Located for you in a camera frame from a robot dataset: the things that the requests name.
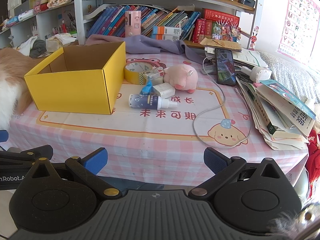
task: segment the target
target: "pig plush toy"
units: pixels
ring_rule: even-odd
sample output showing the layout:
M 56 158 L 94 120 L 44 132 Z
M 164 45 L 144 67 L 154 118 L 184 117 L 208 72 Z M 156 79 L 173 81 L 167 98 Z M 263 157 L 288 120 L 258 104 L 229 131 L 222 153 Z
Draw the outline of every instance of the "pig plush toy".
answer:
M 163 81 L 175 89 L 186 90 L 191 94 L 196 90 L 198 73 L 193 67 L 180 64 L 164 69 Z

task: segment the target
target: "pink bottle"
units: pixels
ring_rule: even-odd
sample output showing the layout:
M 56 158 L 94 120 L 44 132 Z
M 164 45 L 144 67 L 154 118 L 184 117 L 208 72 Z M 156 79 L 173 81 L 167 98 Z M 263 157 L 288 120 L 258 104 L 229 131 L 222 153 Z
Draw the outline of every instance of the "pink bottle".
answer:
M 141 11 L 125 11 L 125 37 L 141 34 Z

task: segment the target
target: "pink poster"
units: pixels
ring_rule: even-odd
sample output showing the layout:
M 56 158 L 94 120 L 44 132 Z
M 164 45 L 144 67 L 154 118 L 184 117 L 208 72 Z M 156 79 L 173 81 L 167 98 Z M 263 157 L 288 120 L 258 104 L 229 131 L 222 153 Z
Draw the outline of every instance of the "pink poster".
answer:
M 278 52 L 307 64 L 319 25 L 319 6 L 313 0 L 289 0 Z

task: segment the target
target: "white bottle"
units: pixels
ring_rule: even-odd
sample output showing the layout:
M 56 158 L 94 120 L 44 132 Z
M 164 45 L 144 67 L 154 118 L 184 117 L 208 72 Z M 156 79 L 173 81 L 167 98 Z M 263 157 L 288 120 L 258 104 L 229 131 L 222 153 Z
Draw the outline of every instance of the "white bottle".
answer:
M 158 96 L 137 95 L 129 96 L 129 106 L 132 108 L 155 109 L 177 107 L 178 102 L 169 101 Z

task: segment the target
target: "plush toy foot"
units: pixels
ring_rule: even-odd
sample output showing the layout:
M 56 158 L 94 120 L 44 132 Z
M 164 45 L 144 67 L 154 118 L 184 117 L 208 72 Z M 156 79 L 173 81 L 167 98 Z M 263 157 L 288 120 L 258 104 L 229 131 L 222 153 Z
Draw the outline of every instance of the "plush toy foot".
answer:
M 175 85 L 174 85 L 174 88 L 175 88 L 175 89 L 182 89 L 182 86 L 175 84 Z

